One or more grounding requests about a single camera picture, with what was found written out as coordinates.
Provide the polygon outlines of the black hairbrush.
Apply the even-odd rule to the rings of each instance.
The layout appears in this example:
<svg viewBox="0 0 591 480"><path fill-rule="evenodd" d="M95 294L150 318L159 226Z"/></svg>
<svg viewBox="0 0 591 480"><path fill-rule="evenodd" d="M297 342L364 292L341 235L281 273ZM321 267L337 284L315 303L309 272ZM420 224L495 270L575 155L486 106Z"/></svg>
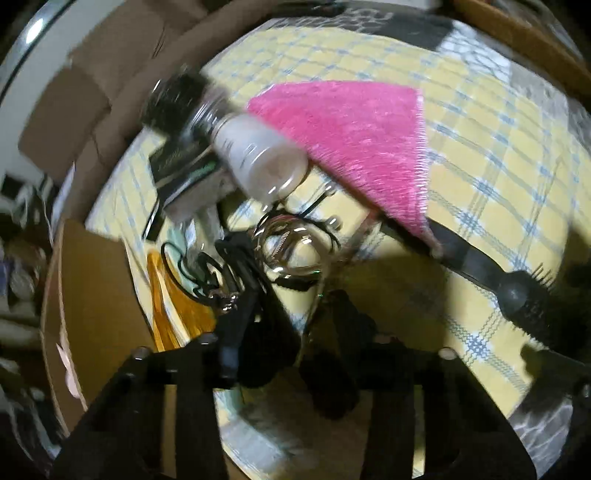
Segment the black hairbrush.
<svg viewBox="0 0 591 480"><path fill-rule="evenodd" d="M533 272L506 271L433 219L428 220L428 226L441 247L438 253L398 221L386 215L381 220L383 233L492 293L505 319L535 341L535 345L522 348L522 358L590 368L590 260L575 258L577 253L589 254L590 249L575 229L568 232L564 257L554 274L542 265Z"/></svg>

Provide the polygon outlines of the pink towel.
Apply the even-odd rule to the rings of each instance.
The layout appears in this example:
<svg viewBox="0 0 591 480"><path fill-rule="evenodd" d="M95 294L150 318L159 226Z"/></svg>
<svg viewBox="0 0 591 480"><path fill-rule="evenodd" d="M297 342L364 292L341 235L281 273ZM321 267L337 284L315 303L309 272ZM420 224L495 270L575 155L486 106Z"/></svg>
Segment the pink towel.
<svg viewBox="0 0 591 480"><path fill-rule="evenodd" d="M430 162L420 90L370 81L282 83L250 99L247 110L442 257L427 219Z"/></svg>

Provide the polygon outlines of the orange plastic massager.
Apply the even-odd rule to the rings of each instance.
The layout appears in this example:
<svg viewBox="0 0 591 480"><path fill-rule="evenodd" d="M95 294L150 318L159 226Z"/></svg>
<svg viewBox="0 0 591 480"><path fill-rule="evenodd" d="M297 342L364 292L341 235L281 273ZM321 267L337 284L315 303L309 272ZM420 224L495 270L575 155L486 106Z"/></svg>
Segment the orange plastic massager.
<svg viewBox="0 0 591 480"><path fill-rule="evenodd" d="M211 307L194 301L176 284L177 276L166 270L165 260L156 250L147 253L152 332L158 352L181 348L211 333L216 323Z"/></svg>

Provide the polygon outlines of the black computer mouse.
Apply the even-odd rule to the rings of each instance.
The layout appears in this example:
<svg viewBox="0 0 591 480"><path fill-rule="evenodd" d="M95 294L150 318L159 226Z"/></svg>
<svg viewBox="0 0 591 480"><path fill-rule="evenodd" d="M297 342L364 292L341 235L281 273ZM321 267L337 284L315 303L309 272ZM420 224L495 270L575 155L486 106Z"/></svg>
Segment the black computer mouse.
<svg viewBox="0 0 591 480"><path fill-rule="evenodd" d="M252 278L218 317L214 333L219 358L214 386L221 389L266 386L294 365L301 348L300 335L273 287Z"/></svg>

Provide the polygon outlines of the cardboard box tray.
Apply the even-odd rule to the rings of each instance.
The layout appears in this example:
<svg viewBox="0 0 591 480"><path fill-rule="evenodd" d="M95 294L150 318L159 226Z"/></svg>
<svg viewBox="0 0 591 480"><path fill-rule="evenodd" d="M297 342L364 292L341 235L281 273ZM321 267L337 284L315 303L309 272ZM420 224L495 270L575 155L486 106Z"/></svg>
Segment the cardboard box tray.
<svg viewBox="0 0 591 480"><path fill-rule="evenodd" d="M64 319L76 287L131 286L152 337L141 233L155 199L140 113L157 81L202 66L270 14L270 1L126 1L67 56L20 137L20 151L68 188L45 282L41 335L57 418L71 431L87 408Z"/></svg>

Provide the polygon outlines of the black flat stick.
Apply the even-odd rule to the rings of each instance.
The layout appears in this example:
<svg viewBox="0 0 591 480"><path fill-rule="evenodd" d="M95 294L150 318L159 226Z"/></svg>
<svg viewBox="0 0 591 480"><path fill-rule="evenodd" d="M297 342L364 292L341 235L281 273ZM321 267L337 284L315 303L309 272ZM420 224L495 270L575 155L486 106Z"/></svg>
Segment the black flat stick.
<svg viewBox="0 0 591 480"><path fill-rule="evenodd" d="M155 201L148 215L141 238L143 241L155 242L164 224L165 215L158 200Z"/></svg>

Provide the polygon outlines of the yellow plaid table cloth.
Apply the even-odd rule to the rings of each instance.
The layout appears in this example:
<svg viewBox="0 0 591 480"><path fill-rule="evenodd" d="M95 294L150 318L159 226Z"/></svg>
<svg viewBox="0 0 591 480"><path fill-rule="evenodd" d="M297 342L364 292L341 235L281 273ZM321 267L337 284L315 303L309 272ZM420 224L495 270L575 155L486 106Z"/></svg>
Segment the yellow plaid table cloth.
<svg viewBox="0 0 591 480"><path fill-rule="evenodd" d="M504 269L554 278L570 228L590 231L590 153L567 124L459 58L341 28L260 29L207 74L245 104L273 85L363 80L420 89L431 165L428 214ZM454 348L512 414L531 389L532 340L493 294L374 231L345 281L353 303L407 345ZM345 419L315 414L294 380L216 396L223 447L254 479L355 479L370 397Z"/></svg>

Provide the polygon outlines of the clear plastic bottle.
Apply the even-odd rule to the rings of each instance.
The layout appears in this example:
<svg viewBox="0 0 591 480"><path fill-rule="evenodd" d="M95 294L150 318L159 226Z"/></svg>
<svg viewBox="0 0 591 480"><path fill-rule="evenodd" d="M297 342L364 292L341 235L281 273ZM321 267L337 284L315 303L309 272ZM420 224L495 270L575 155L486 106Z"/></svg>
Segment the clear plastic bottle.
<svg viewBox="0 0 591 480"><path fill-rule="evenodd" d="M256 115L236 107L222 88L204 90L193 126L207 138L240 189L259 203L283 200L307 175L307 153Z"/></svg>

